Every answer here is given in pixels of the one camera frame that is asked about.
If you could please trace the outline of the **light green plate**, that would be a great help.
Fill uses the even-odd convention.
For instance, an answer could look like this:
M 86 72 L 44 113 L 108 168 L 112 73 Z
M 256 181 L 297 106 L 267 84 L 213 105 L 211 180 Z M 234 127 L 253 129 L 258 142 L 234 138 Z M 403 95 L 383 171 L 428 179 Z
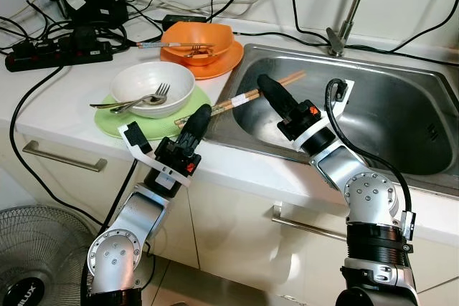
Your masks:
M 100 131 L 115 138 L 121 137 L 118 127 L 136 122 L 148 141 L 158 141 L 163 137 L 177 136 L 181 129 L 174 125 L 174 121 L 192 115 L 201 104 L 211 104 L 209 96 L 200 87 L 194 87 L 187 103 L 165 118 L 144 118 L 133 113 L 112 114 L 108 110 L 96 110 L 94 120 Z

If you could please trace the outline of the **white kitchen base cabinet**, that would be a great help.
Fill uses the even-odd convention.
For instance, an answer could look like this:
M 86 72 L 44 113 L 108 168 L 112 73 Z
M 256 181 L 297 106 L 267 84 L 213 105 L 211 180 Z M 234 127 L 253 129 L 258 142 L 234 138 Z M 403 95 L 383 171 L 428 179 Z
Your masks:
M 108 156 L 102 171 L 92 172 L 86 168 L 90 155 L 82 150 L 71 148 L 78 166 L 67 166 L 25 152 L 28 142 L 0 128 L 0 165 L 37 200 L 78 216 L 89 214 L 91 237 L 96 237 L 131 163 Z M 151 237 L 155 254 L 307 306 L 335 306 L 346 289 L 341 267 L 347 244 L 276 223 L 273 207 L 281 205 L 285 218 L 344 233 L 344 198 L 303 164 L 282 166 L 278 180 L 303 191 L 253 191 L 235 176 L 209 178 L 198 169 Z

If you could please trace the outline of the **small metal fork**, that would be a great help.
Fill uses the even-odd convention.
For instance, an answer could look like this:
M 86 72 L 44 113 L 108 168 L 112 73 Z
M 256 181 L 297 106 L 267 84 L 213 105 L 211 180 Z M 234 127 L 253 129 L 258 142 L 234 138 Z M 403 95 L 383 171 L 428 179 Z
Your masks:
M 186 58 L 202 58 L 213 57 L 213 45 L 208 44 L 193 44 L 189 45 L 188 50 L 183 57 Z

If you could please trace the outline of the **orange plastic plate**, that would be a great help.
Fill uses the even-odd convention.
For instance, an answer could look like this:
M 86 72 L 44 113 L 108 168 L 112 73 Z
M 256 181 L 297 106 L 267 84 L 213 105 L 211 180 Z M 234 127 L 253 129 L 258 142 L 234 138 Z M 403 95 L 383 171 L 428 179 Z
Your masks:
M 160 49 L 161 61 L 173 62 L 180 64 L 188 68 L 193 74 L 196 80 L 208 80 L 219 77 L 225 73 L 233 70 L 234 67 L 238 66 L 244 56 L 243 45 L 239 42 L 233 42 L 232 46 L 223 56 L 217 58 L 211 64 L 204 64 L 204 66 L 193 66 L 181 61 L 180 57 L 174 56 L 174 54 L 168 53 L 167 51 Z

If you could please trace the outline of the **metal spoon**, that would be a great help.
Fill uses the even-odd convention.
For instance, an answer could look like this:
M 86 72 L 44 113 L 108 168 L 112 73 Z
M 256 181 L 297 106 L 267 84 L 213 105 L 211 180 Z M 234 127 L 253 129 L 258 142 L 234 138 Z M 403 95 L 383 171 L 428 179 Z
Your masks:
M 115 107 L 110 109 L 111 113 L 124 113 L 126 110 L 131 109 L 131 107 L 141 105 L 141 104 L 151 104 L 151 105 L 158 105 L 166 100 L 165 94 L 154 94 L 149 95 L 146 97 L 142 97 L 140 100 L 134 100 L 134 102 L 127 102 L 125 104 L 121 104 L 121 106 Z

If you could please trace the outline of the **small flat black adapter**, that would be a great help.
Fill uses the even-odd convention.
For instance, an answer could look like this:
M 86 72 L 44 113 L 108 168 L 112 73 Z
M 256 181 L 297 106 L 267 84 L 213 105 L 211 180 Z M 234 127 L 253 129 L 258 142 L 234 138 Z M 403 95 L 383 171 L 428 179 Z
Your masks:
M 177 24 L 177 22 L 207 22 L 207 18 L 203 16 L 167 14 L 159 22 L 163 30 L 166 31 Z

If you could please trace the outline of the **white bowl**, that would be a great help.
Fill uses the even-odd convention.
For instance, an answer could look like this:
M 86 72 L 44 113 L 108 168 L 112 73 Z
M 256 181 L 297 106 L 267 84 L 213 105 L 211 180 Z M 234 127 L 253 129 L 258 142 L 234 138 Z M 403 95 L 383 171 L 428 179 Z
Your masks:
M 191 70 L 173 62 L 144 62 L 126 68 L 110 83 L 110 95 L 115 102 L 132 102 L 154 94 L 161 84 L 169 86 L 165 102 L 158 105 L 138 104 L 129 112 L 144 118 L 165 118 L 185 106 L 193 93 Z

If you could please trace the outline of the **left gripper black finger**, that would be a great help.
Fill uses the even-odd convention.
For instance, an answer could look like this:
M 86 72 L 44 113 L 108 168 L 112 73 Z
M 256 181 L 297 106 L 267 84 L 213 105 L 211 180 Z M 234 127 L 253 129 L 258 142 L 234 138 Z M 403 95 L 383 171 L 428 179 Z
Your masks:
M 199 145 L 209 127 L 211 105 L 201 105 L 191 116 L 191 150 Z
M 184 127 L 181 129 L 176 140 L 177 145 L 183 150 L 191 150 L 191 116 L 189 116 L 186 123 L 184 123 Z

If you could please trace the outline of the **black power strip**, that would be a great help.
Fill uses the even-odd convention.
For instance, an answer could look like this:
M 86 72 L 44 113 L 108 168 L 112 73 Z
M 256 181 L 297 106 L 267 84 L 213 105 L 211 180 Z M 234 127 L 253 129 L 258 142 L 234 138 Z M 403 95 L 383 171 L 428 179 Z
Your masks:
M 108 42 L 98 42 L 89 50 L 73 50 L 56 42 L 20 42 L 4 58 L 10 72 L 39 70 L 39 68 L 77 66 L 113 59 L 113 48 Z

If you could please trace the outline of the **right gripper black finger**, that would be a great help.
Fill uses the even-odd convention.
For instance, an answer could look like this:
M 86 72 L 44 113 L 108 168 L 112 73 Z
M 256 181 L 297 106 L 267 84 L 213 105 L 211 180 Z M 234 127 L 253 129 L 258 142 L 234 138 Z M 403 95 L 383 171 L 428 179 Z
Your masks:
M 289 91 L 267 74 L 261 74 L 261 94 L 279 115 L 288 115 L 296 107 L 295 98 Z
M 282 118 L 282 122 L 290 122 L 290 93 L 289 91 L 279 83 L 278 80 L 272 79 L 268 75 L 259 75 L 257 77 L 257 85 L 259 91 L 267 102 L 271 105 L 279 116 Z

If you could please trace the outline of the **orange plastic bowl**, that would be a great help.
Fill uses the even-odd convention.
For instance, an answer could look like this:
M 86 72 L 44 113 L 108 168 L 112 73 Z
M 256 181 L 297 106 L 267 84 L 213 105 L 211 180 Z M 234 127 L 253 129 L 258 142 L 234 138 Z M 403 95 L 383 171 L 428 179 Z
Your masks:
M 161 48 L 181 61 L 191 66 L 207 66 L 217 58 L 223 56 L 230 49 L 234 41 L 232 27 L 213 22 L 177 22 L 164 32 L 161 41 L 164 43 L 207 43 L 213 46 L 213 57 L 186 58 L 183 57 L 188 48 L 168 47 Z

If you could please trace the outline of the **stainless steel sink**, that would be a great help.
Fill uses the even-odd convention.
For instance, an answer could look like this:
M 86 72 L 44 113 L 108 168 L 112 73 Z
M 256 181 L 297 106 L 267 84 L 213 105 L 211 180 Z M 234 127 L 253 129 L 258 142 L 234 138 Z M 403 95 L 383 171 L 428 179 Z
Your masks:
M 344 135 L 396 166 L 410 187 L 459 194 L 459 114 L 448 77 L 396 64 L 246 44 L 242 62 L 218 100 L 256 89 L 261 75 L 281 80 L 299 71 L 305 76 L 286 89 L 299 102 L 310 100 L 318 108 L 324 104 L 328 81 L 354 81 L 338 119 Z

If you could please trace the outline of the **grey floor fan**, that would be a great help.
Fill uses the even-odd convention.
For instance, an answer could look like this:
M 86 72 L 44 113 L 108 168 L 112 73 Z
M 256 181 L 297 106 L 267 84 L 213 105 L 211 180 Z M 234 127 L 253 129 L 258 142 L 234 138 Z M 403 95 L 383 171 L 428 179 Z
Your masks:
M 90 229 L 52 206 L 0 211 L 0 306 L 80 306 Z

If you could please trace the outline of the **decorated chopstick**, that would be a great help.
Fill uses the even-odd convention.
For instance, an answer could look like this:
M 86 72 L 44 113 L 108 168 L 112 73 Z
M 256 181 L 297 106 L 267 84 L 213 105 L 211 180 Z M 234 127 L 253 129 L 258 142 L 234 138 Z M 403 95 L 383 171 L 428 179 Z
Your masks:
M 168 48 L 168 47 L 181 47 L 189 48 L 190 50 L 207 50 L 211 49 L 215 44 L 207 43 L 188 43 L 188 42 L 137 42 L 135 46 L 141 49 L 148 48 Z

